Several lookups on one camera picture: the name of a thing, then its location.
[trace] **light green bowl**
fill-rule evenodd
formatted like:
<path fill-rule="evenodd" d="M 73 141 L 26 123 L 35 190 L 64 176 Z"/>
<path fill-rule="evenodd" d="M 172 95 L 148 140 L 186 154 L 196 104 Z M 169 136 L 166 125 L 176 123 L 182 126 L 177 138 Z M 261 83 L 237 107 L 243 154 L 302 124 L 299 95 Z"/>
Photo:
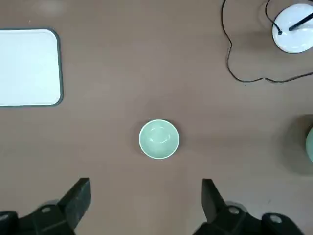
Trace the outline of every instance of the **light green bowl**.
<path fill-rule="evenodd" d="M 311 129 L 307 136 L 305 147 L 307 149 L 307 153 L 310 160 L 313 162 L 313 128 Z"/>
<path fill-rule="evenodd" d="M 139 145 L 148 157 L 165 159 L 177 150 L 179 134 L 175 126 L 168 121 L 149 121 L 139 133 Z"/>

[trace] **white tray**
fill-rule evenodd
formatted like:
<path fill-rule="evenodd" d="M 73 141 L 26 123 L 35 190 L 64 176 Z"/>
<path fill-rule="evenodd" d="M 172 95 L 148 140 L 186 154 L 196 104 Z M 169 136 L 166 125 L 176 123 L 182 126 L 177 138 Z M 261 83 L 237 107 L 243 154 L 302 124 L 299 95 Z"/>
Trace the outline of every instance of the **white tray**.
<path fill-rule="evenodd" d="M 57 34 L 48 29 L 0 30 L 0 106 L 61 102 Z"/>

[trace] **black cord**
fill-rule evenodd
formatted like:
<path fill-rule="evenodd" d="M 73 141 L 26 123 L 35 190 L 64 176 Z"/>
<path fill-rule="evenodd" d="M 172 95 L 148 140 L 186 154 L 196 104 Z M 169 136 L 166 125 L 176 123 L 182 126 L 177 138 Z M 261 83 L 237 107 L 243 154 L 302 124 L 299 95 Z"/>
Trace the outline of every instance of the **black cord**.
<path fill-rule="evenodd" d="M 283 34 L 283 31 L 280 30 L 280 28 L 278 27 L 278 25 L 268 16 L 268 4 L 271 0 L 268 0 L 266 5 L 265 5 L 265 15 L 266 17 L 268 18 L 269 21 L 272 22 L 272 24 L 277 28 L 278 30 L 278 35 L 282 35 Z"/>
<path fill-rule="evenodd" d="M 245 80 L 241 80 L 238 77 L 236 77 L 236 75 L 232 72 L 232 70 L 229 67 L 229 56 L 230 56 L 230 53 L 231 53 L 231 49 L 233 47 L 233 42 L 231 41 L 229 35 L 226 33 L 226 30 L 225 30 L 225 27 L 224 27 L 224 7 L 225 7 L 226 1 L 227 0 L 223 0 L 223 4 L 222 4 L 222 7 L 221 7 L 221 24 L 222 24 L 223 32 L 224 32 L 224 34 L 225 34 L 225 36 L 226 36 L 226 38 L 228 39 L 228 42 L 229 42 L 229 47 L 228 47 L 228 51 L 227 51 L 227 55 L 226 55 L 226 66 L 227 66 L 228 72 L 233 76 L 234 79 L 236 79 L 237 81 L 242 82 L 242 83 L 252 83 L 252 82 L 258 82 L 258 81 L 261 81 L 261 80 L 265 80 L 265 81 L 268 81 L 270 83 L 286 83 L 286 82 L 291 82 L 291 81 L 294 81 L 294 80 L 302 78 L 302 77 L 307 77 L 307 76 L 313 75 L 313 72 L 309 72 L 309 73 L 298 75 L 298 76 L 295 76 L 295 77 L 291 77 L 291 78 L 288 78 L 288 79 L 282 80 L 282 81 L 273 80 L 273 79 L 270 79 L 270 78 L 267 78 L 267 77 L 261 77 L 261 78 L 258 78 L 258 79 L 252 80 L 252 81 L 245 81 Z M 270 1 L 271 0 L 268 0 L 268 2 L 266 4 L 265 14 L 266 14 L 267 18 L 272 22 L 272 24 L 277 27 L 278 32 L 279 32 L 281 30 L 279 29 L 279 27 L 275 24 L 275 22 L 267 14 L 267 6 L 268 6 L 268 3 Z"/>

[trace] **bowl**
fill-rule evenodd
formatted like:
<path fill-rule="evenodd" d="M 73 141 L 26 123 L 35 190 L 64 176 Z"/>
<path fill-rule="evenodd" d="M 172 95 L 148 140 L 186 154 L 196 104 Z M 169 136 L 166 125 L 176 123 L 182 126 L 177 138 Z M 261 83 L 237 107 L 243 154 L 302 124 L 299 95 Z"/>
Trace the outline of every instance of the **bowl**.
<path fill-rule="evenodd" d="M 146 123 L 139 133 L 141 150 L 150 158 L 165 159 L 172 156 L 179 145 L 179 134 L 173 124 L 165 120 Z"/>
<path fill-rule="evenodd" d="M 307 136 L 305 148 L 307 150 L 310 160 L 313 162 L 313 128 L 310 130 Z"/>

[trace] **white device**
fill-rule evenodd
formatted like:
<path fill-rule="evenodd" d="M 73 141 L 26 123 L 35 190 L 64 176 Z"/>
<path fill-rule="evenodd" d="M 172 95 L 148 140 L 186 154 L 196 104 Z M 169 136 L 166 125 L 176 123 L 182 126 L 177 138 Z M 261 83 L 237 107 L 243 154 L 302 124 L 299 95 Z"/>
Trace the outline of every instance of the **white device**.
<path fill-rule="evenodd" d="M 313 47 L 313 19 L 305 22 L 294 31 L 289 28 L 311 14 L 313 6 L 308 4 L 294 4 L 281 11 L 275 19 L 282 34 L 273 25 L 272 34 L 276 45 L 287 53 L 301 53 Z"/>

